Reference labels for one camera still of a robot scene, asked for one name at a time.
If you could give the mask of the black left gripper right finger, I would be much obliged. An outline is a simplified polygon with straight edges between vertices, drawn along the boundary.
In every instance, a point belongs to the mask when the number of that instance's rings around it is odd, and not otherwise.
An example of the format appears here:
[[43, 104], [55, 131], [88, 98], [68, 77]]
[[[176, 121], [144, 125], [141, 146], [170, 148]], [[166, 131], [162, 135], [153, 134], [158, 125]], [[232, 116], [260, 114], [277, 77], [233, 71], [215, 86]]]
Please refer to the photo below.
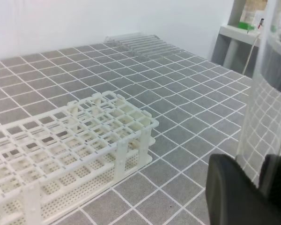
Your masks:
[[281, 156], [267, 154], [259, 175], [259, 189], [281, 211]]

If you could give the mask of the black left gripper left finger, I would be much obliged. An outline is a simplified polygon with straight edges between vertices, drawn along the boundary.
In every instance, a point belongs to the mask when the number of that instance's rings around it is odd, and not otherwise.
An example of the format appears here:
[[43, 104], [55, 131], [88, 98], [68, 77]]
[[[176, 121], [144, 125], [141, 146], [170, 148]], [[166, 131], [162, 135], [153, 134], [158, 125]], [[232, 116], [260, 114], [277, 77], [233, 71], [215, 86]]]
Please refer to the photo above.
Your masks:
[[228, 155], [210, 156], [205, 194], [212, 225], [281, 225], [281, 212]]

